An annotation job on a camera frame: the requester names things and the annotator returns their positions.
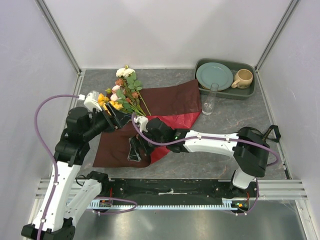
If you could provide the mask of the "flower bouquet red paper wrap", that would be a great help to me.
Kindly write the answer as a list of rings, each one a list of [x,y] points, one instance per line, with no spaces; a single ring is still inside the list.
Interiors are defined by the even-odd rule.
[[[201,113],[198,81],[191,69],[139,69],[137,78],[143,84],[143,110],[151,113],[143,135],[157,143],[184,138]],[[171,150],[182,152],[183,144],[152,145],[128,123],[120,130],[101,135],[93,167],[145,168]]]

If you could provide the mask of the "black ribbon gold lettering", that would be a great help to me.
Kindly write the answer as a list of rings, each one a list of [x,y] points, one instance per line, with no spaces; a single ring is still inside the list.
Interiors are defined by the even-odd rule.
[[[249,129],[251,131],[253,131],[256,135],[260,136],[263,141],[269,140],[269,141],[272,141],[274,143],[279,143],[280,142],[281,133],[280,133],[278,125],[274,125],[274,124],[271,125],[264,133],[262,133],[261,131],[259,131],[258,129],[256,129],[254,127],[249,127]],[[269,135],[272,132],[274,132],[275,138],[269,137]]]

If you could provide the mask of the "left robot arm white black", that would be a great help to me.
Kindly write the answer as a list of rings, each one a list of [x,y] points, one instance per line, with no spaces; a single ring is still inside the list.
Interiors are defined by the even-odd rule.
[[[31,240],[74,238],[77,223],[92,200],[97,196],[104,197],[110,191],[107,174],[93,171],[75,197],[69,199],[74,180],[90,150],[89,142],[102,132],[123,128],[131,116],[111,104],[102,111],[75,107],[68,112],[66,128],[55,152],[50,154],[53,171],[43,203],[33,222],[23,226],[23,237]]]

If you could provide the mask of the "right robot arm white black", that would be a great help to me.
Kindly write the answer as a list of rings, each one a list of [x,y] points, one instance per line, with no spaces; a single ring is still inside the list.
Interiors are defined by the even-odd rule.
[[[242,196],[255,178],[266,174],[269,145],[263,136],[250,127],[243,127],[231,134],[203,133],[184,128],[172,128],[158,117],[151,120],[135,116],[132,125],[137,136],[130,138],[128,158],[141,161],[156,148],[164,147],[173,153],[210,153],[232,157],[238,169],[231,178],[229,191]]]

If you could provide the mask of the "clear glass vase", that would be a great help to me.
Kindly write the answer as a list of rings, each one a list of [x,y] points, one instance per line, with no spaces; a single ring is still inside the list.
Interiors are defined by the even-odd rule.
[[[219,85],[217,83],[211,84],[208,95],[202,104],[202,113],[204,115],[211,115],[213,113],[218,89]]]

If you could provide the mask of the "teal ceramic plate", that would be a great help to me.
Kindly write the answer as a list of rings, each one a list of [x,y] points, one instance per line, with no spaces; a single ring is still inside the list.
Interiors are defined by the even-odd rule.
[[[212,83],[219,85],[218,91],[228,89],[233,81],[234,76],[231,70],[217,62],[208,62],[198,67],[195,77],[203,87],[209,89]]]

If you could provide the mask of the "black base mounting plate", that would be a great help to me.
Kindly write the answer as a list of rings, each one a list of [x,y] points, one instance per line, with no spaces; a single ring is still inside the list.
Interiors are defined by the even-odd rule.
[[[115,178],[102,186],[100,196],[135,201],[138,205],[221,204],[222,199],[257,195],[253,181],[247,189],[217,179]]]

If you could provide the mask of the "dark green tray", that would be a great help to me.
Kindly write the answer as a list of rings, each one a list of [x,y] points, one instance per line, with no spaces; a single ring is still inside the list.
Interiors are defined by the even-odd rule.
[[[239,70],[252,73],[252,83],[244,89],[233,88],[234,77]],[[252,66],[234,61],[203,58],[195,65],[195,79],[198,81],[200,94],[208,95],[213,83],[218,84],[217,96],[225,99],[246,100],[255,93],[256,73]]]

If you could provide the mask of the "beige ceramic mug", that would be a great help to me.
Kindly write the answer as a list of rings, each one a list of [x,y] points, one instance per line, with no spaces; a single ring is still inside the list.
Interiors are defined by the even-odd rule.
[[[253,82],[253,74],[247,69],[240,69],[234,76],[232,88],[246,89]]]

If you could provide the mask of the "left aluminium corner post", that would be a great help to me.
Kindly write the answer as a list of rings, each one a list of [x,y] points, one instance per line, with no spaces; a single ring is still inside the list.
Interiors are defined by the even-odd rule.
[[[54,16],[52,15],[47,3],[45,0],[35,0],[38,8],[42,12],[46,22],[48,23],[50,29],[52,30],[55,38],[57,39],[58,43],[60,44],[62,50],[66,54],[67,58],[69,59],[73,69],[76,71],[78,75],[82,73],[82,69],[79,66],[74,54],[72,53],[66,39],[63,36]]]

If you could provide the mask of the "aluminium corner post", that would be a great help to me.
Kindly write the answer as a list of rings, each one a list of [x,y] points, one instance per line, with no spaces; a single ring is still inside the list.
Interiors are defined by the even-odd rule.
[[[66,39],[63,36],[54,16],[52,15],[47,3],[45,0],[35,0],[38,8],[42,12],[46,22],[48,23],[50,29],[52,30],[55,38],[57,39],[58,43],[60,44],[62,50],[66,54],[67,58],[69,59],[73,69],[76,71],[78,75],[82,73],[82,69],[79,66],[74,54],[72,53]]]
[[[298,7],[300,0],[291,0],[285,9],[279,23],[277,24],[273,34],[271,35],[271,38],[269,39],[266,47],[264,48],[257,64],[255,65],[254,69],[258,73],[259,70],[264,65],[266,59],[270,55],[271,51],[273,50],[275,44],[277,43],[278,39],[280,38],[282,32],[284,31],[287,23],[289,22],[291,16],[295,12],[296,8]]]

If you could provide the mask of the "right aluminium corner post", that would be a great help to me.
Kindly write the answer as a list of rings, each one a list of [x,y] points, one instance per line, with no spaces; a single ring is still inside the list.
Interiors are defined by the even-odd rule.
[[[271,38],[269,39],[266,47],[264,48],[257,64],[255,65],[254,69],[258,73],[259,70],[264,65],[266,59],[270,55],[271,51],[273,50],[275,44],[277,43],[278,39],[280,38],[282,32],[284,31],[287,23],[289,22],[291,16],[295,12],[296,8],[298,7],[300,0],[291,0],[285,9],[279,23],[277,24],[273,34],[271,35]]]

